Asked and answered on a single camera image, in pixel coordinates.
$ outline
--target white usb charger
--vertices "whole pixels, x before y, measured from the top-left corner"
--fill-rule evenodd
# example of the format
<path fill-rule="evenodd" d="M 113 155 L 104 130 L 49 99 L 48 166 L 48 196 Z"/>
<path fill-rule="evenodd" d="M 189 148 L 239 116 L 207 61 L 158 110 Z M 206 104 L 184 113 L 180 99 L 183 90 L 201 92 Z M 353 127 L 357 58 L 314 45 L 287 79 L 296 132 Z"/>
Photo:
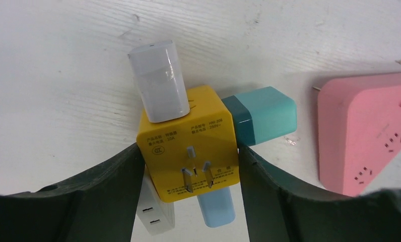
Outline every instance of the white usb charger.
<path fill-rule="evenodd" d="M 175 227 L 174 203 L 160 200 L 147 167 L 141 185 L 137 216 L 151 235 L 161 234 Z"/>
<path fill-rule="evenodd" d="M 177 48 L 172 40 L 137 47 L 128 56 L 151 123 L 176 119 L 190 112 Z"/>

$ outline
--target usb port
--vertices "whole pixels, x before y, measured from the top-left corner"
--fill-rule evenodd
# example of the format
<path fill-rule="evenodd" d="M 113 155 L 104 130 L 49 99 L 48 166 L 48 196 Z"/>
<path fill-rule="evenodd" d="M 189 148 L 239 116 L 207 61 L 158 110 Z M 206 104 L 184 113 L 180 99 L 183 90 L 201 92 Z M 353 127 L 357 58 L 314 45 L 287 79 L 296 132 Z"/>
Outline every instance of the usb port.
<path fill-rule="evenodd" d="M 158 219 L 158 220 L 153 220 L 153 221 L 150 221 L 150 224 L 156 224 L 156 223 L 159 223 L 160 222 L 160 219 Z"/>
<path fill-rule="evenodd" d="M 149 211 L 152 211 L 153 210 L 153 208 L 146 208 L 146 209 L 143 209 L 143 213 L 146 213 L 146 212 L 149 212 Z"/>

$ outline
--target metal prong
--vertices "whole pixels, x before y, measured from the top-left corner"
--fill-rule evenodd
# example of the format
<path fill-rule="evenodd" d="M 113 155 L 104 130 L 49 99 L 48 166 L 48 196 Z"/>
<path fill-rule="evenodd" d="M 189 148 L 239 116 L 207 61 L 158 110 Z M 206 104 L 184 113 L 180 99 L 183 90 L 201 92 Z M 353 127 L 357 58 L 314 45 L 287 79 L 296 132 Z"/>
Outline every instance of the metal prong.
<path fill-rule="evenodd" d="M 211 172 L 211 162 L 209 162 L 209 161 L 205 162 L 202 172 L 205 173 L 205 176 L 207 178 L 208 187 L 211 188 L 214 184 L 214 177 L 213 177 L 213 173 Z"/>
<path fill-rule="evenodd" d="M 183 172 L 184 188 L 189 193 L 193 193 L 193 186 L 191 185 L 191 178 L 190 178 L 192 173 L 186 168 L 183 168 L 181 171 Z"/>
<path fill-rule="evenodd" d="M 190 159 L 196 158 L 196 153 L 193 146 L 187 147 L 187 154 Z"/>

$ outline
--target teal charger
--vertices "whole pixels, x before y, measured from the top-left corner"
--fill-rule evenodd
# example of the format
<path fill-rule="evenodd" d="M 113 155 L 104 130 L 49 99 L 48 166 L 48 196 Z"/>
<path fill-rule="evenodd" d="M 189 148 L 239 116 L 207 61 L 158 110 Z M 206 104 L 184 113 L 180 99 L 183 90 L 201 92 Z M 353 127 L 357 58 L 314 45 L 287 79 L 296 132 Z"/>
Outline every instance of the teal charger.
<path fill-rule="evenodd" d="M 297 106 L 293 99 L 273 87 L 236 94 L 222 99 L 232 113 L 238 144 L 257 145 L 297 129 Z M 230 188 L 197 197 L 208 227 L 215 228 L 235 219 Z"/>
<path fill-rule="evenodd" d="M 232 113 L 238 143 L 257 145 L 297 129 L 294 100 L 273 87 L 239 93 L 222 101 Z"/>

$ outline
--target power socket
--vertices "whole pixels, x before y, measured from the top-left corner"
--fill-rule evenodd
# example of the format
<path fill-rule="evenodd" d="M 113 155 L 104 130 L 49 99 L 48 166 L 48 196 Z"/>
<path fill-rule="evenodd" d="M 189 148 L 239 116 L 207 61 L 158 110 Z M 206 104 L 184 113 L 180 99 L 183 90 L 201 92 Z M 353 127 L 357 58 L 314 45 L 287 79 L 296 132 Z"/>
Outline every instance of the power socket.
<path fill-rule="evenodd" d="M 141 185 L 137 216 L 151 235 L 161 234 L 175 227 L 174 203 L 164 203 L 159 199 L 147 167 Z"/>
<path fill-rule="evenodd" d="M 401 150 L 401 73 L 329 81 L 318 95 L 319 179 L 360 194 Z"/>

